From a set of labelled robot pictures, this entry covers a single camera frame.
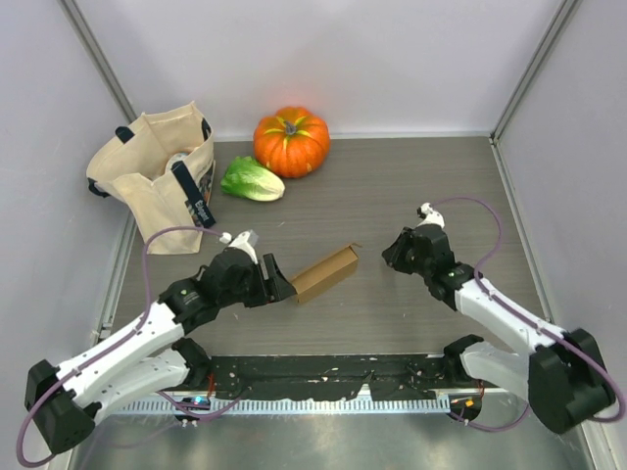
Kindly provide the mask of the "brown cardboard paper box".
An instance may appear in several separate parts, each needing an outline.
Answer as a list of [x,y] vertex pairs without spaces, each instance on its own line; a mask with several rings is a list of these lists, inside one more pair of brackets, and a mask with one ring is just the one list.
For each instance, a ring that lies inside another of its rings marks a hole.
[[295,303],[310,302],[353,275],[359,266],[361,247],[349,243],[295,275],[290,280],[296,291]]

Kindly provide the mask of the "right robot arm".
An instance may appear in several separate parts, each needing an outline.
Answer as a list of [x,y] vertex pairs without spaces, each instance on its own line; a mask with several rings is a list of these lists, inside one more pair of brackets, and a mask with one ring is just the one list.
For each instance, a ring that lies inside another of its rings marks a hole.
[[447,357],[442,372],[456,387],[473,379],[524,400],[550,431],[563,434],[616,403],[599,345],[588,331],[564,330],[506,298],[473,266],[456,260],[437,224],[404,228],[382,257],[397,272],[420,276],[433,298],[485,326],[510,348],[472,340]]

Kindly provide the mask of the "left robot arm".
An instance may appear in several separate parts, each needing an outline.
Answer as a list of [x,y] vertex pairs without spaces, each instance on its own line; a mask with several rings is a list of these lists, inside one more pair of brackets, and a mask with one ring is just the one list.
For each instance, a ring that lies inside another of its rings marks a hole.
[[227,246],[191,277],[173,282],[146,310],[93,348],[27,372],[24,406],[54,455],[85,441],[112,411],[145,395],[201,389],[210,361],[189,333],[229,306],[252,308],[295,296],[275,258],[249,244]]

